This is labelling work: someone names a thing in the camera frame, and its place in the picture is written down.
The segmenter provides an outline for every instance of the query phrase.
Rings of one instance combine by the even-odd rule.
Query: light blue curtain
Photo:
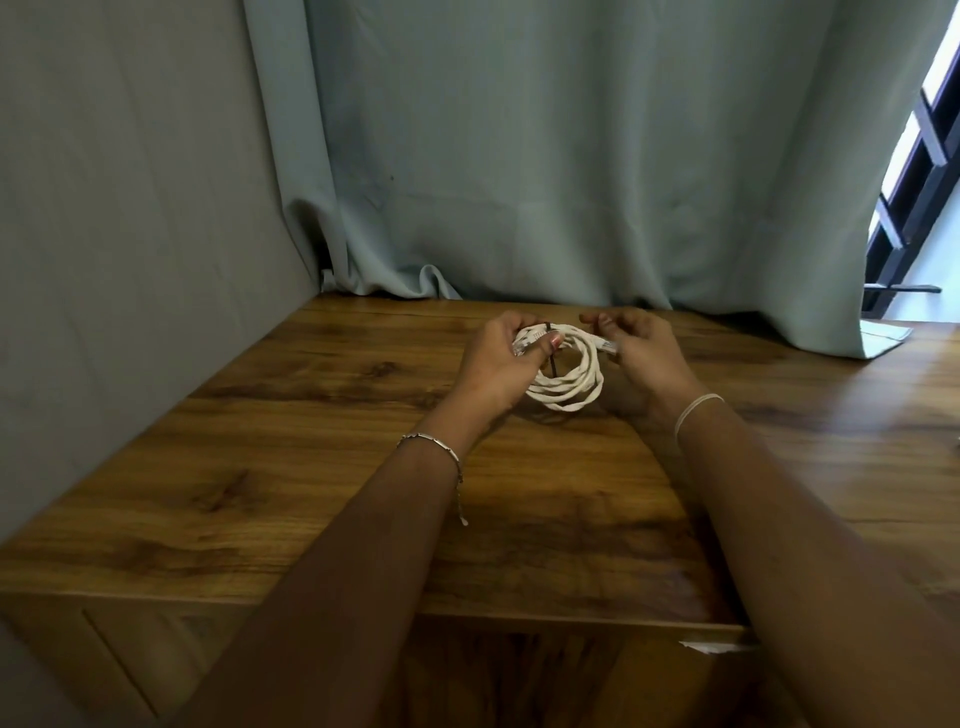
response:
[[[324,289],[756,310],[816,352],[897,343],[861,334],[866,229],[948,0],[246,7]]]

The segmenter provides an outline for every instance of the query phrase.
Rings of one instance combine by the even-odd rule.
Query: black window frame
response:
[[[921,90],[914,109],[921,132],[893,195],[880,194],[880,222],[867,245],[861,315],[880,319],[900,290],[944,205],[960,179],[960,51],[954,54],[938,97],[931,104]],[[917,286],[916,290],[931,286]]]

